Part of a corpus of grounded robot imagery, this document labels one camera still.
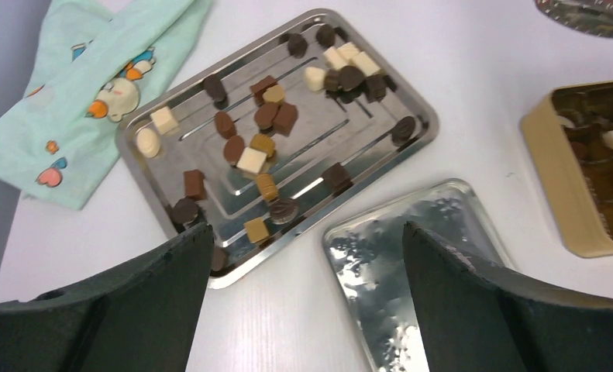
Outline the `steel tray with rack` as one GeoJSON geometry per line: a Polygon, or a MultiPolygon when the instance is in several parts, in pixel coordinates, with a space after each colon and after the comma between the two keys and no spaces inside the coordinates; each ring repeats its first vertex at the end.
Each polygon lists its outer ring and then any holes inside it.
{"type": "Polygon", "coordinates": [[[227,262],[210,274],[208,286],[225,288],[308,231],[364,188],[383,177],[439,133],[433,107],[339,13],[312,9],[189,78],[125,119],[115,137],[153,214],[168,238],[182,227],[170,217],[184,197],[184,172],[200,170],[206,197],[199,220],[213,230],[215,245],[227,262]],[[331,26],[336,44],[354,43],[376,62],[387,86],[371,101],[366,88],[339,94],[308,89],[303,75],[325,66],[315,36],[331,26]],[[265,167],[283,198],[298,204],[294,219],[280,225],[269,216],[252,174],[229,164],[225,139],[214,117],[219,106],[206,94],[203,80],[218,76],[227,94],[225,111],[238,134],[251,141],[259,129],[251,87],[273,77],[297,109],[289,134],[270,132],[276,144],[265,167]]]}

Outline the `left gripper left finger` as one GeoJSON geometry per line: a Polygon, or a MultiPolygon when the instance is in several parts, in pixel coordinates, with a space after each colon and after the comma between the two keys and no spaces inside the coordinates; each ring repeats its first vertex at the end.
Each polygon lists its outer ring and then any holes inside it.
{"type": "Polygon", "coordinates": [[[82,281],[0,303],[0,371],[183,371],[213,251],[201,223],[82,281]]]}

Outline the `gold chocolate box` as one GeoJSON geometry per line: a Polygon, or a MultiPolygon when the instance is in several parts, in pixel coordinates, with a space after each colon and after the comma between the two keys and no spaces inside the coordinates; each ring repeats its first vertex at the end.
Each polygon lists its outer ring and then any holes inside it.
{"type": "Polygon", "coordinates": [[[613,81],[560,87],[521,120],[564,246],[613,255],[613,81]]]}

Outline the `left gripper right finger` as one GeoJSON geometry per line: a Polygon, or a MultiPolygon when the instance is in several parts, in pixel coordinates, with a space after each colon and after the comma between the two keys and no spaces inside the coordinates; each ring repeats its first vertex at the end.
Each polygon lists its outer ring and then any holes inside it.
{"type": "Polygon", "coordinates": [[[536,280],[414,222],[405,269],[432,371],[613,371],[613,298],[536,280]]]}

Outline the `metal serving tongs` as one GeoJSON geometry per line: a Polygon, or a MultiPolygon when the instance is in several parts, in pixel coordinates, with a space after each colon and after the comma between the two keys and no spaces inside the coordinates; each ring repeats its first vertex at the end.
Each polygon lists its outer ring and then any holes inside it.
{"type": "Polygon", "coordinates": [[[613,0],[535,0],[546,17],[581,33],[613,39],[613,0]]]}

